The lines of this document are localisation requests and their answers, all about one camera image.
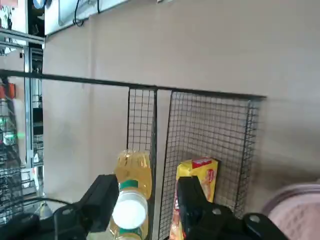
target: pink cloth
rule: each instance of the pink cloth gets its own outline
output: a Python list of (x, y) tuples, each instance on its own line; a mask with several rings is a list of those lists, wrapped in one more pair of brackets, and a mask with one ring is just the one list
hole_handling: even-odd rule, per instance
[(0, 0), (0, 6), (1, 5), (17, 8), (18, 7), (18, 0)]

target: black wire rack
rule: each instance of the black wire rack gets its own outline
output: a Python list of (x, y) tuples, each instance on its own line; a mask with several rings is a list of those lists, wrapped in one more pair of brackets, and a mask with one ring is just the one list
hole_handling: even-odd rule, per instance
[(4, 93), (0, 98), (0, 225), (2, 225), (23, 211), (21, 203), (9, 207), (15, 201), (20, 202), (23, 193), (15, 108), (10, 97), (7, 77), (1, 78), (0, 88)]
[[(150, 153), (152, 176), (157, 173), (157, 90), (129, 88), (126, 148)], [(152, 178), (152, 192), (148, 200), (151, 239), (155, 208), (156, 179)]]
[(173, 91), (170, 100), (159, 239), (169, 236), (176, 171), (181, 161), (209, 156), (220, 161), (214, 202), (241, 217), (254, 156), (260, 99)]
[(125, 126), (127, 136), (126, 146), (123, 148), (150, 152), (152, 192), (148, 202), (147, 239), (151, 239), (153, 233), (157, 179), (157, 91), (171, 91), (158, 239), (163, 240), (169, 236), (176, 170), (178, 164), (184, 160), (202, 156), (211, 156), (219, 160), (221, 164), (214, 201), (230, 207), (238, 217), (243, 214), (251, 175), (260, 102), (263, 96), (1, 69), (0, 77), (117, 86), (128, 89), (127, 126)]

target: yellow oil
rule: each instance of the yellow oil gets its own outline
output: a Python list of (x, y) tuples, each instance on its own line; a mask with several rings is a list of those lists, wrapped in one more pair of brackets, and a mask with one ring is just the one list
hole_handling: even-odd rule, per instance
[(136, 190), (148, 200), (152, 191), (152, 176), (150, 168), (149, 154), (145, 152), (125, 151), (118, 157), (118, 163), (114, 170), (116, 178), (120, 183), (134, 180), (137, 186), (127, 185), (125, 190)]
[(146, 216), (143, 224), (139, 227), (139, 229), (134, 230), (122, 230), (115, 224), (114, 220), (110, 219), (110, 232), (114, 236), (115, 240), (144, 240), (148, 235), (148, 227), (149, 227), (149, 218)]

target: pink object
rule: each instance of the pink object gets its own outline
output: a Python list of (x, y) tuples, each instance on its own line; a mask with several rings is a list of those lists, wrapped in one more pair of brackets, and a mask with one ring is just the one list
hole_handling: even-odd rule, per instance
[(1, 5), (17, 8), (18, 0), (0, 0), (0, 6)]
[(281, 189), (262, 213), (290, 240), (318, 240), (320, 184), (297, 184)]

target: red label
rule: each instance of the red label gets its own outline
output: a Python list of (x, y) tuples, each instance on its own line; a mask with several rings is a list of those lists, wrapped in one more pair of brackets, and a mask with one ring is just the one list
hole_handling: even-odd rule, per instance
[(211, 183), (214, 177), (215, 177), (215, 171), (213, 169), (208, 169), (208, 171), (206, 171), (205, 179), (209, 179), (209, 183)]
[(199, 159), (192, 160), (192, 169), (199, 168), (201, 166), (205, 166), (211, 164), (212, 161), (209, 157), (203, 157)]

